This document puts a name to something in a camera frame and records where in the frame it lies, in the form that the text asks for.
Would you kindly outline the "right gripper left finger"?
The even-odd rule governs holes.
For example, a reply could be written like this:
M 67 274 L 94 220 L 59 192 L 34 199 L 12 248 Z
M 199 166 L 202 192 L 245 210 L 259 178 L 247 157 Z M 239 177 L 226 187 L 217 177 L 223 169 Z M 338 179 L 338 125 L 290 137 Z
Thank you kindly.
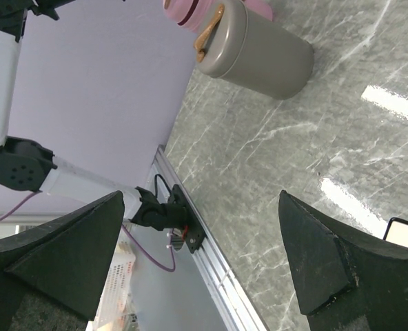
M 124 211 L 116 191 L 0 239 L 0 330 L 85 330 L 96 316 Z

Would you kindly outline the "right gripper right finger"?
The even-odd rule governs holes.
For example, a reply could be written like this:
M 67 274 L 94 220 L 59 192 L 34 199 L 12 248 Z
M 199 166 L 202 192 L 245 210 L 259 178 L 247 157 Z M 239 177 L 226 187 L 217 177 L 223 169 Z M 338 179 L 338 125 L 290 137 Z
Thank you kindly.
M 408 247 L 335 220 L 286 191 L 280 232 L 311 330 L 408 330 Z

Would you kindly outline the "grey cylindrical container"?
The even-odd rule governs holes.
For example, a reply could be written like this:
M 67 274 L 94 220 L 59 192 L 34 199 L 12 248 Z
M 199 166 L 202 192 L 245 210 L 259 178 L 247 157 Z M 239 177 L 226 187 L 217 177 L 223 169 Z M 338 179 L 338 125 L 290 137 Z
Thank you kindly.
M 241 50 L 222 78 L 277 100 L 293 97 L 312 74 L 312 45 L 251 10 L 246 13 Z

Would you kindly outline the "pink round lid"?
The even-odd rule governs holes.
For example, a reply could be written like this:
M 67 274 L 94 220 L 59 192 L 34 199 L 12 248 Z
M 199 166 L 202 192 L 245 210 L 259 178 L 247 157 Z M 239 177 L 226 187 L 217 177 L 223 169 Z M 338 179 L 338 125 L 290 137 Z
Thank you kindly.
M 163 11 L 179 27 L 197 33 L 212 3 L 211 0 L 164 0 Z

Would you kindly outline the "pink cylindrical container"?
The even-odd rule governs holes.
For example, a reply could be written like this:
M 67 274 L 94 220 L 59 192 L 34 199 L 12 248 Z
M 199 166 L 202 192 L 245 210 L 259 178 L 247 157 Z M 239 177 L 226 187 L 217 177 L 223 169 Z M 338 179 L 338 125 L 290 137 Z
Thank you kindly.
M 273 10 L 272 7 L 268 4 L 268 2 L 263 0 L 244 0 L 243 2 L 245 6 L 252 12 L 259 14 L 260 16 L 266 18 L 269 21 L 273 21 L 274 18 Z

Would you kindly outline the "grey round lid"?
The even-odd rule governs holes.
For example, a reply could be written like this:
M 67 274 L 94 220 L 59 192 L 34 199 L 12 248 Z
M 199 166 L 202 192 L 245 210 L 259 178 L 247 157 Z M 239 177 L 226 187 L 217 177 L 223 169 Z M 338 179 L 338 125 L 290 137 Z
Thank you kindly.
M 194 42 L 197 68 L 213 78 L 226 74 L 241 51 L 246 28 L 247 8 L 242 1 L 215 1 Z

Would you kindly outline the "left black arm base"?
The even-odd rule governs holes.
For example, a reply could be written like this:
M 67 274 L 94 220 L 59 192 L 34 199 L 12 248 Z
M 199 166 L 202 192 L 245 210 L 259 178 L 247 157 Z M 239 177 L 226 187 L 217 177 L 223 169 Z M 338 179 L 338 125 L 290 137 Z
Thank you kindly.
M 167 228 L 176 229 L 176 235 L 181 239 L 191 254 L 201 248 L 206 237 L 201 222 L 198 219 L 192 204 L 179 184 L 169 188 L 167 181 L 160 175 L 154 176 L 155 197 L 158 197 L 158 182 L 161 180 L 169 193 L 166 203 L 162 203 L 162 215 L 166 219 Z

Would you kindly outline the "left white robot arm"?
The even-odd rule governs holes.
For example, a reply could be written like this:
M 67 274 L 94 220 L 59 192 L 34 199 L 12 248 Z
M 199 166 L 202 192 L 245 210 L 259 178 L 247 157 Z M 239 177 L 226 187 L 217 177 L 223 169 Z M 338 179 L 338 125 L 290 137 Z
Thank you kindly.
M 133 217 L 192 68 L 160 1 L 0 1 L 0 186 Z

